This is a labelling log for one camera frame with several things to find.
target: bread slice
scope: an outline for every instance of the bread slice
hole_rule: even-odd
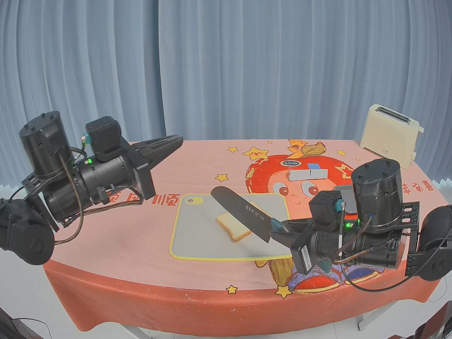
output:
[[[262,211],[262,209],[256,204],[256,202],[250,201],[250,203]],[[238,242],[252,234],[252,232],[229,212],[223,213],[217,217],[217,223],[226,231],[234,242]]]

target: gray cutting board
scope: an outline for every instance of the gray cutting board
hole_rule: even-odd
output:
[[[243,194],[269,216],[289,220],[286,201],[279,194]],[[170,253],[180,260],[254,261],[291,257],[290,249],[270,240],[267,244],[255,234],[234,242],[217,223],[226,210],[209,194],[184,195],[179,203],[171,238]]]

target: cream toaster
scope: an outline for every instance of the cream toaster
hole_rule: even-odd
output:
[[[382,105],[372,105],[359,146],[396,160],[406,169],[416,157],[418,132],[424,132],[418,121]]]

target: blue curtain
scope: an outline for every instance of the blue curtain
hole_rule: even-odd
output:
[[[452,0],[159,0],[167,133],[361,138],[378,103],[451,175]]]
[[[361,138],[369,107],[418,120],[416,162],[452,176],[452,0],[0,0],[0,184],[18,132],[60,110],[72,145],[116,118],[131,141]]]
[[[69,143],[110,115],[130,141],[165,135],[158,0],[0,0],[0,184],[31,171],[19,130],[59,110]]]

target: cartoon hair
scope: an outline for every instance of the cartoon hair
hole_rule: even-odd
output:
[[[286,166],[283,162],[297,162],[300,165]],[[306,170],[309,169],[308,164],[318,164],[320,168],[328,170],[328,179],[337,186],[351,184],[350,174],[353,169],[344,162],[336,160],[336,158],[328,156],[307,156],[297,159],[288,158],[287,155],[271,155],[268,159],[260,158],[248,167],[246,172],[246,187],[251,194],[268,193],[268,182],[270,176],[274,173],[285,170]]]

